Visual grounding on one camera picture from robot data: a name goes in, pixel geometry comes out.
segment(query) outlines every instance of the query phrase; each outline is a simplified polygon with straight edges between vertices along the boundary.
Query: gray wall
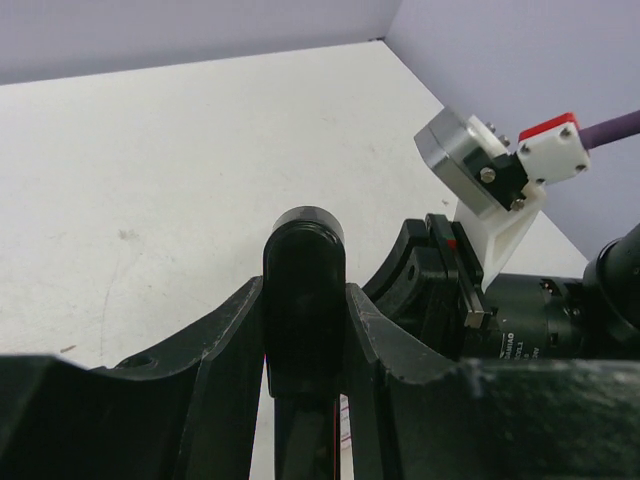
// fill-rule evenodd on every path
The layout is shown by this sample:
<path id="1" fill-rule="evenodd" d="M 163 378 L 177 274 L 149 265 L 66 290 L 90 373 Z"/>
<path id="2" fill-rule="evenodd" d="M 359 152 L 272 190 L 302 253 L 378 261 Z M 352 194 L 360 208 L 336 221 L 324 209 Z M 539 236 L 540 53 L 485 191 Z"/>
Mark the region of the gray wall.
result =
<path id="1" fill-rule="evenodd" d="M 403 0 L 386 41 L 443 103 L 512 139 L 565 111 L 588 126 L 640 109 L 637 0 Z M 640 138 L 591 158 L 545 209 L 587 257 L 640 222 Z"/>
<path id="2" fill-rule="evenodd" d="M 0 84 L 385 35 L 401 0 L 0 0 Z"/>

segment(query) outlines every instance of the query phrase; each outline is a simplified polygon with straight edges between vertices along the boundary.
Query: screw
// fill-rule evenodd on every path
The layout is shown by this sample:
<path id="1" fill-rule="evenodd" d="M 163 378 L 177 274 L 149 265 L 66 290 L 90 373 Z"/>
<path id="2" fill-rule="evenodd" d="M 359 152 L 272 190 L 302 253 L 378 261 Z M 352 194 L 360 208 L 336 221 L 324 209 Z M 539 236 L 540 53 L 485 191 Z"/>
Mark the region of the screw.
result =
<path id="1" fill-rule="evenodd" d="M 511 210 L 515 212 L 519 212 L 524 208 L 524 200 L 521 198 L 516 198 L 513 202 L 511 202 Z"/>
<path id="2" fill-rule="evenodd" d="M 511 140 L 509 140 L 506 135 L 500 135 L 498 137 L 498 140 L 500 140 L 500 143 L 502 143 L 505 147 L 511 145 Z"/>
<path id="3" fill-rule="evenodd" d="M 491 183 L 496 179 L 496 171 L 493 168 L 484 167 L 480 170 L 480 180 L 484 183 Z"/>

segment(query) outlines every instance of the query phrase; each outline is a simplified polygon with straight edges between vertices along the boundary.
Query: purple cable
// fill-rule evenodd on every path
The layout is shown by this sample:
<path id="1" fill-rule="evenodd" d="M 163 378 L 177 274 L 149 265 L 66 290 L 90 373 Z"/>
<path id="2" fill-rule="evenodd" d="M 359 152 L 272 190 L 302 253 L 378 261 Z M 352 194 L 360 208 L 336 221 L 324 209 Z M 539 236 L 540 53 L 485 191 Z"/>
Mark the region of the purple cable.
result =
<path id="1" fill-rule="evenodd" d="M 586 150 L 640 133 L 640 110 L 580 130 Z"/>

